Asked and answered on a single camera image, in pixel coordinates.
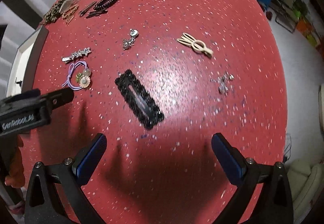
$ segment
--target blue gripper pad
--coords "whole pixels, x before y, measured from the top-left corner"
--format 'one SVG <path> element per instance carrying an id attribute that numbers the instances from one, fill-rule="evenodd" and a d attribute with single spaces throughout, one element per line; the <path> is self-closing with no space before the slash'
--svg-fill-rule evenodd
<path id="1" fill-rule="evenodd" d="M 239 186 L 246 172 L 244 156 L 221 133 L 212 137 L 212 149 L 232 185 Z"/>
<path id="2" fill-rule="evenodd" d="M 91 143 L 82 148 L 75 156 L 72 171 L 77 178 L 77 184 L 79 186 L 88 184 L 106 148 L 106 136 L 102 133 L 97 133 Z"/>

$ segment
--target red object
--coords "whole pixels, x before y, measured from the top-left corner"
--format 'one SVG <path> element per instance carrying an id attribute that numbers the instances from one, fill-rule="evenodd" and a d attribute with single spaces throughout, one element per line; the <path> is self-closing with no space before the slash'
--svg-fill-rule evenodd
<path id="1" fill-rule="evenodd" d="M 92 1 L 80 0 L 79 6 Z M 37 161 L 60 163 L 104 133 L 107 150 L 82 189 L 107 223 L 211 223 L 236 190 L 211 149 L 214 133 L 259 163 L 282 161 L 286 83 L 256 0 L 119 0 L 107 14 L 77 16 L 69 25 L 59 19 L 46 27 L 34 88 L 42 93 L 61 88 L 69 68 L 62 57 L 88 46 L 92 53 L 83 60 L 92 83 L 53 111 L 51 125 L 24 139 L 27 179 Z M 139 36 L 124 51 L 131 28 Z M 214 58 L 179 44 L 183 32 L 205 42 Z M 114 83 L 126 69 L 165 114 L 151 131 L 139 125 Z M 228 96 L 210 81 L 226 71 L 235 77 Z"/>

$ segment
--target human hand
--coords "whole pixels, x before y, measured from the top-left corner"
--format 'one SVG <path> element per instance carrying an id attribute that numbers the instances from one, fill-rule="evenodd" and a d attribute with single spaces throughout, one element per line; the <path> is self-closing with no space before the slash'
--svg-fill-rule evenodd
<path id="1" fill-rule="evenodd" d="M 25 185 L 24 166 L 19 147 L 24 147 L 24 143 L 20 136 L 17 136 L 17 150 L 11 161 L 9 175 L 5 177 L 5 185 L 14 188 L 21 188 Z"/>

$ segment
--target black coiled hair tie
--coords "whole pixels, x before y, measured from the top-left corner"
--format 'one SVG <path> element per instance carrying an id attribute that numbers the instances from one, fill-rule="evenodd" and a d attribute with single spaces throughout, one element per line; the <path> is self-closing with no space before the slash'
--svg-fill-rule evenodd
<path id="1" fill-rule="evenodd" d="M 116 3 L 118 0 L 101 0 L 100 2 L 98 2 L 93 9 L 95 11 L 101 11 L 104 9 L 109 8 L 110 6 L 112 6 L 114 3 Z"/>

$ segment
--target red table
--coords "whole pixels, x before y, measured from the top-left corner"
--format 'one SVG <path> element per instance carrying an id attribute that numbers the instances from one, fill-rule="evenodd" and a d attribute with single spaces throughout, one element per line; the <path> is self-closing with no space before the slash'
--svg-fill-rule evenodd
<path id="1" fill-rule="evenodd" d="M 80 8 L 92 1 L 80 0 Z M 69 25 L 59 19 L 47 28 L 34 87 L 42 93 L 59 89 L 68 71 L 61 58 L 88 46 L 92 86 L 55 110 L 51 125 L 24 139 L 27 179 L 35 162 L 62 162 L 104 133 L 106 153 L 83 190 L 107 223 L 208 223 L 236 189 L 211 150 L 214 133 L 259 163 L 282 160 L 284 72 L 255 0 L 119 0 L 100 17 L 75 16 Z M 139 37 L 123 51 L 131 28 Z M 175 39 L 182 32 L 204 41 L 214 58 L 179 44 Z M 151 131 L 139 124 L 114 84 L 126 69 L 165 114 Z M 228 96 L 210 82 L 226 71 L 235 77 Z M 259 193 L 260 188 L 242 220 Z"/>

